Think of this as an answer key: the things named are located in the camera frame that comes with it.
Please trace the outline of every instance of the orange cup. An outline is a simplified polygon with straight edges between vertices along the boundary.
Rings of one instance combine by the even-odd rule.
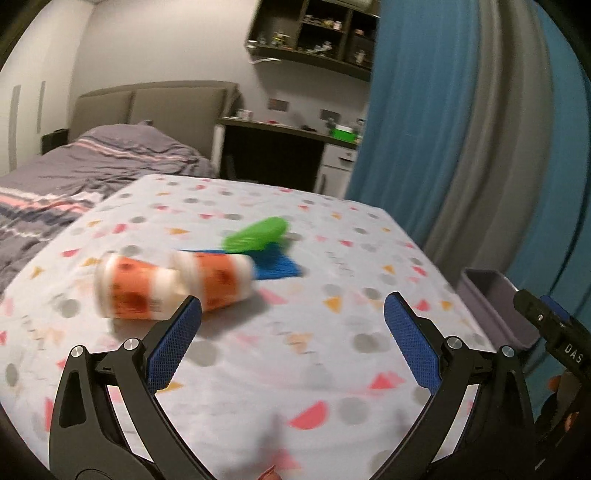
[[[178,271],[117,254],[106,254],[95,271],[103,317],[168,320],[189,295]]]
[[[175,252],[172,263],[204,312],[252,295],[254,263],[247,255]]]

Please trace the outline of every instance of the desk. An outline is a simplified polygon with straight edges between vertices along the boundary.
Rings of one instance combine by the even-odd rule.
[[[286,125],[222,118],[216,125],[212,161],[228,179],[227,155],[236,177],[342,198],[357,145]]]

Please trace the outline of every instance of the white drawer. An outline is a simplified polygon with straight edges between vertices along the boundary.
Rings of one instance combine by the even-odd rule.
[[[355,165],[355,160],[357,160],[356,150],[330,144],[324,146],[324,153],[322,154],[323,165],[351,171]]]

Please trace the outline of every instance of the table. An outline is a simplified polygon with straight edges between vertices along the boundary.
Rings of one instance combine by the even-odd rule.
[[[288,125],[222,118],[215,132],[212,161],[221,178],[237,179],[323,193],[345,195],[357,145]]]
[[[299,278],[257,282],[256,295],[205,315],[170,386],[169,418],[219,480],[366,480],[404,437],[428,391],[387,329],[382,305],[402,293],[444,336],[492,350],[453,289],[381,209],[282,187],[149,175],[98,204],[42,250],[0,304],[0,400],[47,464],[48,426],[65,358],[143,337],[152,322],[101,319],[93,270],[106,251],[166,266],[175,249],[216,248],[270,215],[290,223]],[[149,458],[110,389],[133,450]],[[475,391],[441,455],[453,450]]]

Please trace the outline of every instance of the gray curtain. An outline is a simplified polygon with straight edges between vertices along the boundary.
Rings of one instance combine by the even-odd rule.
[[[538,201],[552,117],[548,55],[531,2],[481,0],[472,116],[424,247],[452,285],[463,267],[509,267]]]

